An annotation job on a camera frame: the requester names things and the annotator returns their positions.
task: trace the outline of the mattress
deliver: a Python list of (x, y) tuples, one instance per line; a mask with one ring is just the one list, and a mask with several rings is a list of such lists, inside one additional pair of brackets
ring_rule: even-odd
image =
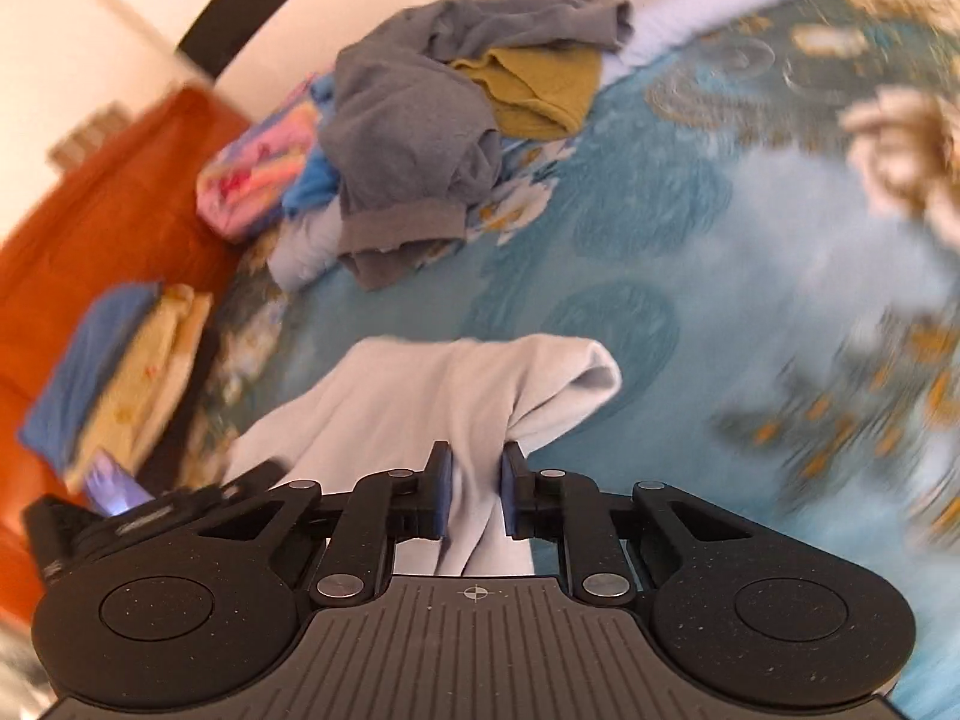
[(284, 295), (261, 240), (188, 477), (360, 338), (597, 338), (621, 394), (531, 465), (618, 493), (661, 479), (877, 571), (918, 620), (895, 704), (954, 720), (960, 259), (871, 214), (837, 124), (883, 85), (960, 91), (942, 1), (741, 0), (652, 61), (628, 47), (582, 133), (513, 148), (472, 240), (382, 292), (341, 269)]

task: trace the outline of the black device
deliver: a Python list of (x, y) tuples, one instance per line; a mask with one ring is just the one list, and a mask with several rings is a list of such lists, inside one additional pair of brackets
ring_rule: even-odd
[(41, 499), (46, 717), (901, 717), (915, 625), (884, 579), (659, 482), (501, 466), (508, 534), (555, 543), (559, 576), (392, 575), (397, 543), (445, 536), (441, 442), (352, 493), (267, 490), (268, 461), (121, 517)]

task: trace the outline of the beige flower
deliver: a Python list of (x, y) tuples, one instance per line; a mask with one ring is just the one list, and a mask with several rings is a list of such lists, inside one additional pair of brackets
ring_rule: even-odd
[(847, 158), (872, 210), (925, 218), (960, 250), (960, 109), (919, 89), (881, 87), (875, 100), (840, 114), (840, 124), (854, 135)]

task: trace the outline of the silver screw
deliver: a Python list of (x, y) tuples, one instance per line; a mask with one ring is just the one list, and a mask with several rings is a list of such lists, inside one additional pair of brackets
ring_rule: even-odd
[(619, 574), (590, 574), (584, 579), (584, 590), (599, 598), (619, 598), (630, 592), (630, 581)]
[(317, 592), (328, 598), (352, 598), (363, 589), (363, 580), (353, 574), (330, 574), (317, 583)]

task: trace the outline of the ribbed gray panel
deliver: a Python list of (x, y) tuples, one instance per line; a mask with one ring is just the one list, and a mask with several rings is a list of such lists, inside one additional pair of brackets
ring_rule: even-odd
[[(474, 586), (487, 594), (469, 592)], [(68, 699), (48, 717), (136, 715)], [(578, 604), (554, 579), (395, 577), (373, 603), (317, 614), (289, 658), (250, 688), (204, 707), (152, 717), (760, 720), (782, 715), (736, 707), (700, 691), (656, 656), (625, 611)], [(822, 717), (899, 715), (876, 700)]]

